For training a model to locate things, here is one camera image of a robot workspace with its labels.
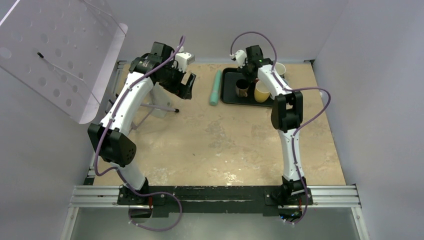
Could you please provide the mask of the brown mug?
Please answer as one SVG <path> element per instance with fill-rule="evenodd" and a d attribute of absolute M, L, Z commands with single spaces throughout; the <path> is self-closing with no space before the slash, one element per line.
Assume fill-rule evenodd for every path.
<path fill-rule="evenodd" d="M 250 83 L 245 79 L 239 79 L 235 84 L 235 93 L 239 98 L 246 98 L 248 96 L 248 90 Z"/>

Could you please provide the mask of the yellow mug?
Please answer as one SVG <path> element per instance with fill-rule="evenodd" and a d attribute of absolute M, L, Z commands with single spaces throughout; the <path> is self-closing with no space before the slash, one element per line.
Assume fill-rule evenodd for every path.
<path fill-rule="evenodd" d="M 264 103 L 270 97 L 270 91 L 267 86 L 258 80 L 254 88 L 254 99 L 257 103 Z"/>

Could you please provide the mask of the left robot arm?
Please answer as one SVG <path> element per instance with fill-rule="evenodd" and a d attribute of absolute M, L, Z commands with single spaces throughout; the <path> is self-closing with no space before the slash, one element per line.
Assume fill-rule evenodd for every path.
<path fill-rule="evenodd" d="M 182 45 L 174 49 L 154 42 L 150 52 L 131 62 L 125 85 L 106 116 L 100 123 L 89 125 L 87 133 L 95 151 L 95 163 L 103 159 L 110 164 L 103 172 L 99 172 L 95 164 L 95 174 L 100 177 L 115 170 L 123 181 L 118 204 L 142 205 L 152 200 L 148 179 L 133 161 L 137 151 L 136 144 L 129 139 L 133 119 L 156 85 L 190 100 L 196 75 L 190 74 L 186 83 L 182 80 L 188 65 L 194 61 L 195 56 L 184 51 Z"/>

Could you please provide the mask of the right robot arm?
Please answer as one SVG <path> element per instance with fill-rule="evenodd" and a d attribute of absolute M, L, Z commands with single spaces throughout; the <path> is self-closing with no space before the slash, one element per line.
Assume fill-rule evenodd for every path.
<path fill-rule="evenodd" d="M 269 197 L 279 204 L 297 202 L 307 193 L 305 175 L 297 159 L 300 155 L 297 133 L 303 122 L 303 95 L 283 81 L 275 70 L 275 63 L 264 58 L 259 45 L 238 50 L 232 59 L 248 81 L 261 81 L 273 100 L 270 120 L 281 141 L 283 175 L 282 185 L 269 193 Z"/>

